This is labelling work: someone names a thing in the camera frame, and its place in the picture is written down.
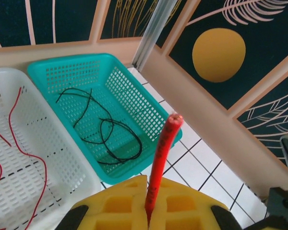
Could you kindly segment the teal plastic basket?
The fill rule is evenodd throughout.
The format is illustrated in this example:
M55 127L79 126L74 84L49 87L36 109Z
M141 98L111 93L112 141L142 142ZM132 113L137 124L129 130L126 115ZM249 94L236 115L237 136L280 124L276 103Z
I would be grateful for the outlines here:
M103 182L152 164L168 113L116 57L50 58L27 73Z

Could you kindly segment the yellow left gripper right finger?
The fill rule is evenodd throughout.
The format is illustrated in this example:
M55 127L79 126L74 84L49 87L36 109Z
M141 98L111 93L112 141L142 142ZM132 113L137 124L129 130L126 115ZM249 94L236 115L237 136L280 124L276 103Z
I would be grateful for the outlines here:
M241 230L241 226L223 203L163 178L149 230Z

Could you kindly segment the aluminium frame post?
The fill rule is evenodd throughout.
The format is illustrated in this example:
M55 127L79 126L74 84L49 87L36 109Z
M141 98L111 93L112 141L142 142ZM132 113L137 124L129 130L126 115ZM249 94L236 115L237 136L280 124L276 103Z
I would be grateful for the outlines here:
M178 0L159 0L132 61L141 72Z

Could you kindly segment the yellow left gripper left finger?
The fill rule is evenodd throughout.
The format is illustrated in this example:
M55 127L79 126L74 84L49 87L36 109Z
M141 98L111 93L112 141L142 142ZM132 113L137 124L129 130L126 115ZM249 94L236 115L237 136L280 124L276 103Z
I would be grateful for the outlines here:
M146 191L146 175L113 185L75 203L56 230L148 230Z

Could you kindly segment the white plastic basket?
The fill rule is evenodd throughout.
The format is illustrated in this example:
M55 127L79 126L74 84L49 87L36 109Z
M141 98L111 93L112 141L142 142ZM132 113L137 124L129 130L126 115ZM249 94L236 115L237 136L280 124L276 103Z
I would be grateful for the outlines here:
M54 230L75 203L100 188L31 80L0 68L0 230Z

